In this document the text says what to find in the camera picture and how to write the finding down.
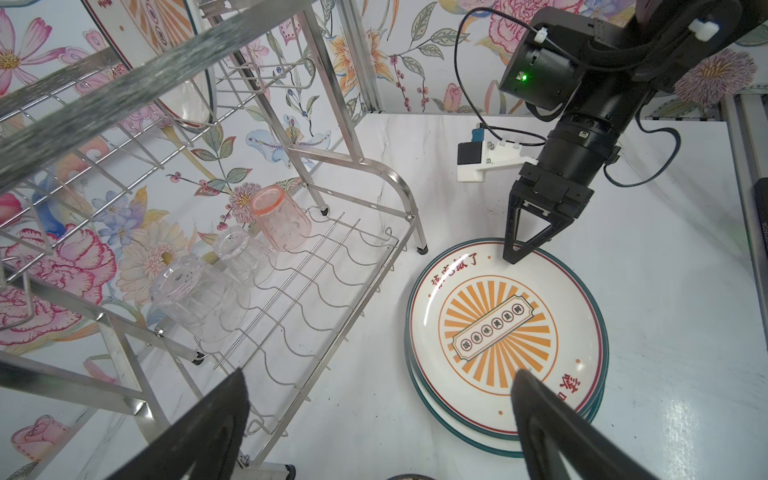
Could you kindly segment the red patterned bowl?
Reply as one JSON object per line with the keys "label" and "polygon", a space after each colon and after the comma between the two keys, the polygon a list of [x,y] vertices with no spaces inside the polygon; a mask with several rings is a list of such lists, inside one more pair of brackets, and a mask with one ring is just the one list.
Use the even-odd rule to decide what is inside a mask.
{"label": "red patterned bowl", "polygon": [[427,475],[407,473],[407,474],[399,474],[399,475],[392,476],[390,478],[387,478],[387,480],[435,480],[435,479]]}

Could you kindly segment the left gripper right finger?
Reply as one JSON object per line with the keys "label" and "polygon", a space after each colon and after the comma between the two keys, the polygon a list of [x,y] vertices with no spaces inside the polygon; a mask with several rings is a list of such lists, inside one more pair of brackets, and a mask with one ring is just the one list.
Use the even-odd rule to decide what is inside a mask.
{"label": "left gripper right finger", "polygon": [[516,374],[511,402],[530,478],[567,479],[567,465],[582,479],[654,477],[529,371]]}

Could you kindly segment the patterned plate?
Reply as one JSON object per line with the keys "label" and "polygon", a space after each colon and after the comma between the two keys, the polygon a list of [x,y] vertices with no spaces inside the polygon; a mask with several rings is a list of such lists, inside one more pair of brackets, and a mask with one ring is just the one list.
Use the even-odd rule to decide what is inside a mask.
{"label": "patterned plate", "polygon": [[[130,69],[203,31],[197,3],[185,0],[83,0],[82,5]],[[199,132],[217,108],[215,70],[208,68],[162,95],[158,104],[181,126]]]}

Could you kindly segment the pink tinted glass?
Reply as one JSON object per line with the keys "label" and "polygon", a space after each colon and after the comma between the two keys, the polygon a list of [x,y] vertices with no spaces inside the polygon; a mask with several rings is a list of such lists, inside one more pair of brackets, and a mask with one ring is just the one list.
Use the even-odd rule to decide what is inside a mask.
{"label": "pink tinted glass", "polygon": [[280,186],[259,190],[248,206],[256,224],[277,251],[295,251],[311,234],[312,224],[306,213]]}

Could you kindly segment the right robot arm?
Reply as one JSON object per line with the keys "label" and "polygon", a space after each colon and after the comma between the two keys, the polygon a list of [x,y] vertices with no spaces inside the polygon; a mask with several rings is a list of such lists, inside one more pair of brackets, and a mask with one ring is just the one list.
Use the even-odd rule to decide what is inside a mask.
{"label": "right robot arm", "polygon": [[500,89],[557,124],[511,188],[504,260],[519,262],[581,215],[655,93],[766,18],[764,1],[640,1],[624,27],[554,7],[535,13]]}

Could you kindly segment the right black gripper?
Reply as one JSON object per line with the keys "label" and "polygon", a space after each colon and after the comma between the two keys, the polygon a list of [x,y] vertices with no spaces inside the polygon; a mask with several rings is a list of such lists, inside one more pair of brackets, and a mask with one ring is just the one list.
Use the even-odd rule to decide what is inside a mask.
{"label": "right black gripper", "polygon": [[510,191],[503,259],[516,264],[578,218],[590,183],[618,159],[617,142],[647,89],[579,89],[549,133],[537,163],[525,164]]}

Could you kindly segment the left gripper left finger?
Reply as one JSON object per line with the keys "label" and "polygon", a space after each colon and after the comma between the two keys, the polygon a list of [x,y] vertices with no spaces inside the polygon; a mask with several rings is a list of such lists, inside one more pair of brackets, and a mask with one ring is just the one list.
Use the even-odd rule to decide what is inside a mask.
{"label": "left gripper left finger", "polygon": [[248,390],[236,369],[113,479],[229,479],[249,415]]}

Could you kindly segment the white plate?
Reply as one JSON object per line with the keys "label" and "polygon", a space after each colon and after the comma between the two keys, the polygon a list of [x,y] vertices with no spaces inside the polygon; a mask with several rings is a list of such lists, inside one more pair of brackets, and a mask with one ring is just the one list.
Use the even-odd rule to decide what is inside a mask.
{"label": "white plate", "polygon": [[[413,354],[411,335],[408,330],[404,331],[403,338],[406,364],[411,383],[416,389],[423,405],[434,419],[452,435],[474,448],[492,455],[522,459],[522,448],[517,439],[497,438],[477,432],[476,430],[467,427],[462,422],[454,419],[442,406],[439,405],[438,400],[432,398],[432,391],[429,386],[424,385],[424,382],[419,379],[420,372]],[[603,354],[602,373],[596,386],[596,396],[590,400],[590,405],[584,411],[579,413],[579,415],[588,423],[591,423],[597,416],[604,396],[610,359],[609,341],[606,335],[602,338],[601,352]]]}
{"label": "white plate", "polygon": [[609,342],[591,292],[543,250],[510,264],[499,238],[459,243],[418,274],[405,336],[415,374],[458,424],[513,439],[511,390],[527,371],[588,416],[604,391]]}

